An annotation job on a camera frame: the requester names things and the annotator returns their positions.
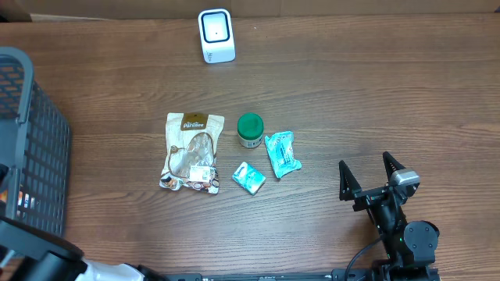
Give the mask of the green lid jar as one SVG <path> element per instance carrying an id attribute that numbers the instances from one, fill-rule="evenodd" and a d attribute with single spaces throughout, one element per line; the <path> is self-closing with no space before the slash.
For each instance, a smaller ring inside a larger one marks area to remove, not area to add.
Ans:
<path id="1" fill-rule="evenodd" d="M 263 140 L 263 131 L 263 119 L 253 112 L 245 113 L 237 121 L 239 142 L 245 148 L 258 147 Z"/>

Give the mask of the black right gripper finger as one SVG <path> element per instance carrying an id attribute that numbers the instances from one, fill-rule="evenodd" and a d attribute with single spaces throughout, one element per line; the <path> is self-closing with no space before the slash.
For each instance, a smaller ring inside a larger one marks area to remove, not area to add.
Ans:
<path id="1" fill-rule="evenodd" d="M 347 164 L 341 160 L 339 162 L 339 199 L 341 201 L 350 201 L 355 199 L 355 194 L 362 191 L 361 186 L 352 174 Z"/>
<path id="2" fill-rule="evenodd" d="M 405 169 L 405 166 L 398 162 L 388 151 L 385 151 L 382 156 L 388 179 L 391 178 L 395 171 Z"/>

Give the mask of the teal tissue pack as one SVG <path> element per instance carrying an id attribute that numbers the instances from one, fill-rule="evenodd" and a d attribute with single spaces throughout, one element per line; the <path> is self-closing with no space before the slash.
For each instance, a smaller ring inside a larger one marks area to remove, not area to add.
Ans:
<path id="1" fill-rule="evenodd" d="M 293 142 L 295 136 L 291 131 L 278 132 L 271 137 L 265 136 L 265 145 L 275 177 L 283 176 L 302 168 L 301 162 L 295 158 Z"/>

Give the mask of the brown clear snack bag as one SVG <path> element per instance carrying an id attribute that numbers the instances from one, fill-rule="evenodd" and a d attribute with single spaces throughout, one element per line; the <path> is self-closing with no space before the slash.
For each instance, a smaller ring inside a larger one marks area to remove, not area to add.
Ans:
<path id="1" fill-rule="evenodd" d="M 183 187 L 217 194 L 220 188 L 216 151 L 225 118 L 200 112 L 175 113 L 166 117 L 166 160 L 159 186 Z"/>

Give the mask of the small teal gum pack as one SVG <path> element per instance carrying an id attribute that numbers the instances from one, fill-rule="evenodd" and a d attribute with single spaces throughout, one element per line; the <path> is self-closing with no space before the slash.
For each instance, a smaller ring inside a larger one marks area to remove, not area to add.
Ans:
<path id="1" fill-rule="evenodd" d="M 233 173 L 232 179 L 251 195 L 255 195 L 266 182 L 266 177 L 247 162 L 242 162 L 239 165 Z"/>

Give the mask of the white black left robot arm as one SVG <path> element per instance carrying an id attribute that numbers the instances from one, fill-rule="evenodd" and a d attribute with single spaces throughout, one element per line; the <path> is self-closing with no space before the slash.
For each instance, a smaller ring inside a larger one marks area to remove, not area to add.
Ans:
<path id="1" fill-rule="evenodd" d="M 89 261 L 76 245 L 33 226 L 1 217 L 1 245 L 9 250 L 2 265 L 17 252 L 23 261 L 11 280 L 161 280 L 168 279 L 143 265 L 107 265 Z"/>

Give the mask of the orange white small box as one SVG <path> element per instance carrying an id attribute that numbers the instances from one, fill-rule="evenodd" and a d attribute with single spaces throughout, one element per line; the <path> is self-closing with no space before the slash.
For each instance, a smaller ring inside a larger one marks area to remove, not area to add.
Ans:
<path id="1" fill-rule="evenodd" d="M 0 197 L 1 201 L 6 203 L 8 199 L 8 191 L 7 190 L 2 191 Z M 20 191 L 18 194 L 17 205 L 22 206 L 24 208 L 34 208 L 36 205 L 36 198 L 32 197 L 30 194 L 26 194 Z"/>

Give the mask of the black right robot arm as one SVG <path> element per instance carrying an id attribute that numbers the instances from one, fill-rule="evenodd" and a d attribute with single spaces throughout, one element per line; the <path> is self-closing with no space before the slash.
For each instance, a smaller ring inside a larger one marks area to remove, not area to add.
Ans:
<path id="1" fill-rule="evenodd" d="M 377 228 L 379 237 L 360 250 L 344 270 L 335 269 L 335 280 L 439 280 L 435 263 L 439 229 L 428 221 L 408 222 L 402 206 L 412 197 L 420 176 L 398 162 L 389 152 L 383 153 L 387 183 L 378 188 L 363 190 L 345 163 L 339 162 L 339 199 L 352 201 L 353 210 L 365 211 Z M 387 257 L 376 260 L 368 269 L 352 267 L 360 256 L 382 243 Z"/>

